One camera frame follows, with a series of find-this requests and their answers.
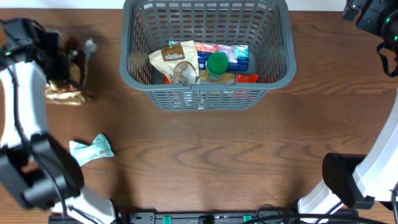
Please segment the Kleenex tissue multipack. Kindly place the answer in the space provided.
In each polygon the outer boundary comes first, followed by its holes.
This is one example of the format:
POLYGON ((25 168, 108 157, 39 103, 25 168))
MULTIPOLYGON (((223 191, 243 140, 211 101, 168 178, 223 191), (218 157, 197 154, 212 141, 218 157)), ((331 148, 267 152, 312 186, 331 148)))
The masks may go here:
POLYGON ((224 53, 229 59, 228 71, 246 71, 249 65, 249 47, 247 45, 226 45, 195 42, 200 70, 206 70, 208 57, 215 52, 224 53))

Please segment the gold Nescafe coffee bag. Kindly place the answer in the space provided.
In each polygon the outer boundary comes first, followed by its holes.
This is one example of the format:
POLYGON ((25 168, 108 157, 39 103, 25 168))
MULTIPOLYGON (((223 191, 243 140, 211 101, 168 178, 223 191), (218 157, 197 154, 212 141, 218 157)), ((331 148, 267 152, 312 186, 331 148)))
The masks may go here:
POLYGON ((69 37, 60 46, 58 71, 48 78, 44 95, 47 103, 80 106, 90 100, 86 89, 88 64, 97 45, 93 39, 81 42, 69 37))

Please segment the orange cracker packet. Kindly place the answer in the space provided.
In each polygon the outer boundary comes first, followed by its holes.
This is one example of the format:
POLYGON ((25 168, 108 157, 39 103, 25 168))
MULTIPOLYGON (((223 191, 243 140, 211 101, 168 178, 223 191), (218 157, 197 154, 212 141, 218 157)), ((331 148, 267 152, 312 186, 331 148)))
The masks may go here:
POLYGON ((240 73, 225 73, 220 79, 211 79, 207 73, 202 70, 196 84, 235 84, 235 83, 257 83, 259 75, 245 75, 240 73))

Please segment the teal white snack packet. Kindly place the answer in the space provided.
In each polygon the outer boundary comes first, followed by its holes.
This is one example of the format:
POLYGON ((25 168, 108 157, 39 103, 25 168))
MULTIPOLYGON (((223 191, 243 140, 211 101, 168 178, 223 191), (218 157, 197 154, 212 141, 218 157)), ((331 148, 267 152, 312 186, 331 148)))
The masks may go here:
POLYGON ((111 144, 104 134, 97 135, 91 145, 70 141, 69 148, 80 167, 95 159, 114 157, 111 144))

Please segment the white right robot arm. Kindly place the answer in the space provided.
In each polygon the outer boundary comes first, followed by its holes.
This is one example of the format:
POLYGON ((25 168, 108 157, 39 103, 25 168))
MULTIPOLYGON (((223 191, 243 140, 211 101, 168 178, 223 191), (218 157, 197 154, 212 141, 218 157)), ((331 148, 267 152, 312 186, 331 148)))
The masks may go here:
MULTIPOLYGON (((376 50, 397 52, 397 1, 349 0, 343 19, 382 38, 376 50)), ((297 201, 297 223, 332 220, 359 222, 339 212, 342 206, 369 210, 382 203, 397 215, 397 105, 367 155, 328 153, 322 163, 323 179, 297 201)))

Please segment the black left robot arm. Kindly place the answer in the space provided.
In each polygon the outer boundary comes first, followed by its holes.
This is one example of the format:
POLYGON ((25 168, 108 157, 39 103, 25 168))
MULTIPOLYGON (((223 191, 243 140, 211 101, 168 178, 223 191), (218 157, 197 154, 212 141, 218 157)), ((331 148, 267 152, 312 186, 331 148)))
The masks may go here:
POLYGON ((117 223, 112 201, 85 185, 81 164, 49 132, 44 92, 47 76, 59 66, 58 34, 9 36, 1 48, 1 183, 23 208, 51 210, 81 223, 117 223))

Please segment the clear nut mix bag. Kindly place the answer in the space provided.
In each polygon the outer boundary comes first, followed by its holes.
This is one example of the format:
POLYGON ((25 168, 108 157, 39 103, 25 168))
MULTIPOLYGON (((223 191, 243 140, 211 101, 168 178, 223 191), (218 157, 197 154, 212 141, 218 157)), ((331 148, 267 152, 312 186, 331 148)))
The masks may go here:
POLYGON ((192 40, 163 47, 151 53, 149 61, 171 84, 200 84, 198 51, 192 40))

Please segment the green lid jar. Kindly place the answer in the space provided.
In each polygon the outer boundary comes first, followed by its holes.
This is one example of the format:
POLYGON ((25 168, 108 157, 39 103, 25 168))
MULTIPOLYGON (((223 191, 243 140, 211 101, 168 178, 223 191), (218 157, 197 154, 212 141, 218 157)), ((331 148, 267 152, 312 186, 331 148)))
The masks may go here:
POLYGON ((229 59, 222 52, 212 53, 206 62, 206 73, 211 80, 221 79, 227 72, 229 59))

